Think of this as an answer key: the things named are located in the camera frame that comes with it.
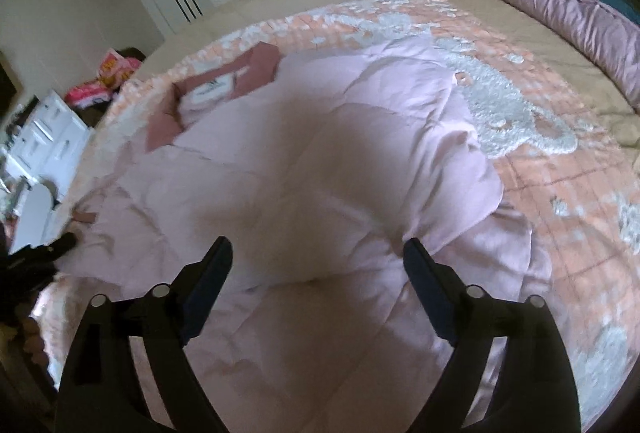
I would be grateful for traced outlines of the pink quilted coat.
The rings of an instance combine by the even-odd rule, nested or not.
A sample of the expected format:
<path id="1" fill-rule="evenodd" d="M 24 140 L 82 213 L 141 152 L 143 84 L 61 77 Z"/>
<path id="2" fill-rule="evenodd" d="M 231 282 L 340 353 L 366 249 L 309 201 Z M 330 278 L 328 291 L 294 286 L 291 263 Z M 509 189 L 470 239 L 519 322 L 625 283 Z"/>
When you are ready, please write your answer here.
<path id="1" fill-rule="evenodd" d="M 285 57 L 268 86 L 91 196 L 96 218 L 62 271 L 137 297 L 226 237 L 230 276 L 186 354 L 228 428 L 405 431 L 450 349 L 410 286 L 404 243 L 500 299 L 550 285 L 492 163 L 518 139 L 469 111 L 507 88 L 452 39 Z"/>

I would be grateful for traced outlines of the white drawer chest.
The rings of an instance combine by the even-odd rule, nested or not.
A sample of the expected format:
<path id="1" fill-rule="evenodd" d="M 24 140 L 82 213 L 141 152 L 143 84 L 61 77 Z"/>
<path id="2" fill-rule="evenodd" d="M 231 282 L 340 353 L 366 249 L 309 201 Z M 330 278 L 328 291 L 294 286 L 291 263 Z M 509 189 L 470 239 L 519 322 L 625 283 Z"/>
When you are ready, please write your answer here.
<path id="1" fill-rule="evenodd" d="M 54 91 L 37 101 L 6 155 L 4 171 L 29 186 L 46 185 L 62 202 L 93 130 Z"/>

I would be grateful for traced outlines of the peach floral bed blanket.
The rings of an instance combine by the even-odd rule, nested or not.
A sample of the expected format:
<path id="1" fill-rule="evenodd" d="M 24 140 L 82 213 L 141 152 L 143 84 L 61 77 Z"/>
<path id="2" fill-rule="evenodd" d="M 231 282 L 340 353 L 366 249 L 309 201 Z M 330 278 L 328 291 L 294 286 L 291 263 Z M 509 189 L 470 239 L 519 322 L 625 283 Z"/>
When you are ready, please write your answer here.
<path id="1" fill-rule="evenodd" d="M 525 216 L 552 265 L 547 301 L 565 343 L 582 428 L 611 405 L 639 357 L 639 180 L 623 149 L 562 76 L 447 0 L 357 0 L 264 20 L 210 42 L 161 74 L 129 81 L 102 120 L 62 205 L 96 216 L 91 196 L 139 156 L 169 145 L 215 107 L 277 79 L 285 57 L 359 51 L 421 37 L 452 39 L 500 72 L 506 92 L 469 108 L 483 129 L 518 146 L 492 161 L 506 202 Z M 61 372 L 93 295 L 129 299 L 58 268 L 39 325 Z"/>

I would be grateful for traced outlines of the pink cartoon blanket pile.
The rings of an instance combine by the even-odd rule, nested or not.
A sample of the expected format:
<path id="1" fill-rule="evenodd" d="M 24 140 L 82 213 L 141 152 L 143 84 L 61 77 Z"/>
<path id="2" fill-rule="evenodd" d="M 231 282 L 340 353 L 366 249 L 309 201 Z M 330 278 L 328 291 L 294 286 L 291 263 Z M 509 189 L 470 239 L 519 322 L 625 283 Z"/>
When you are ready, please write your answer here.
<path id="1" fill-rule="evenodd" d="M 145 55 L 136 48 L 120 51 L 109 49 L 94 78 L 73 86 L 63 96 L 63 100 L 73 109 L 111 103 L 122 85 L 137 72 L 144 61 Z"/>

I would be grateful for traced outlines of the tan bed sheet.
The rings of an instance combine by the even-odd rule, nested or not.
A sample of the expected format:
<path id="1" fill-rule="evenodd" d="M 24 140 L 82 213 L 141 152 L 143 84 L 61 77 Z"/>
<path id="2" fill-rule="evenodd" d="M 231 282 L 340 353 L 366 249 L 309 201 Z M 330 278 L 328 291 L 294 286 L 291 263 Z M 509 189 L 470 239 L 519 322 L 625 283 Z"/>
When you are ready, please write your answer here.
<path id="1" fill-rule="evenodd" d="M 234 0 L 187 26 L 154 51 L 136 77 L 145 80 L 234 30 L 272 18 L 352 0 Z M 581 52 L 538 23 L 536 19 L 503 0 L 448 0 L 481 22 L 521 45 L 543 60 L 572 86 L 597 114 L 620 147 L 639 151 L 639 116 L 627 105 L 614 83 Z"/>

